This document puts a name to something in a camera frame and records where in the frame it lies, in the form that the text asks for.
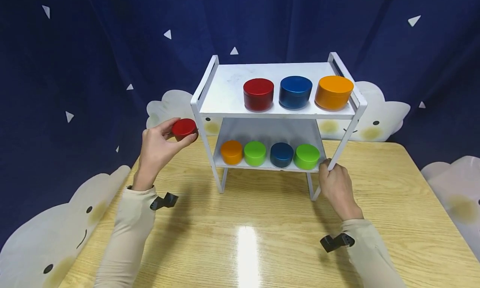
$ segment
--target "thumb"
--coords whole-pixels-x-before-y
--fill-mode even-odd
[[[184,139],[180,140],[179,142],[176,142],[175,148],[177,152],[180,152],[180,150],[184,149],[185,147],[191,145],[195,140],[197,139],[197,133],[190,134]]]

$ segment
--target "dark blue curtain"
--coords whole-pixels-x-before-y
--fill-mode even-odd
[[[0,246],[93,175],[132,166],[146,104],[192,93],[213,54],[337,51],[356,80],[411,105],[391,140],[420,168],[480,156],[478,25],[480,0],[0,0]]]

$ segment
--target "round metal container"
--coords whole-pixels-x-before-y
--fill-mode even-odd
[[[197,133],[198,138],[198,129],[195,121],[189,118],[183,118],[172,126],[172,134],[175,136],[177,141],[180,141],[187,137],[190,134]]]
[[[320,152],[313,145],[299,145],[295,150],[293,162],[300,169],[313,169],[320,159]]]
[[[243,158],[241,143],[235,140],[223,143],[220,147],[220,153],[225,164],[229,165],[237,165]]]
[[[289,76],[280,82],[280,104],[287,109],[300,109],[308,104],[312,82],[303,76]]]
[[[353,83],[342,76],[330,75],[318,81],[315,103],[327,110],[340,110],[350,98]]]
[[[293,148],[287,143],[279,142],[270,149],[270,161],[279,168],[285,168],[292,162]]]
[[[243,85],[243,100],[250,111],[266,111],[272,107],[274,85],[267,79],[251,79]]]
[[[243,148],[245,155],[245,162],[250,166],[260,166],[265,162],[267,156],[267,149],[263,143],[258,141],[250,141]]]

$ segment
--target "beige sleeve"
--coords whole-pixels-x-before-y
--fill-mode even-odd
[[[348,247],[347,251],[363,287],[406,287],[372,222],[364,219],[347,220],[342,223],[342,230],[355,240],[355,244]]]
[[[132,287],[145,241],[155,221],[155,211],[150,205],[156,197],[155,187],[147,191],[123,191],[115,227],[97,271],[95,288]]]

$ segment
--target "large blue tin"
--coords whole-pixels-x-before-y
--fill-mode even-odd
[[[279,142],[270,149],[270,161],[273,165],[285,168],[292,162],[293,148],[287,143]]]
[[[280,82],[280,104],[287,109],[300,109],[308,104],[312,82],[303,76],[289,76]]]

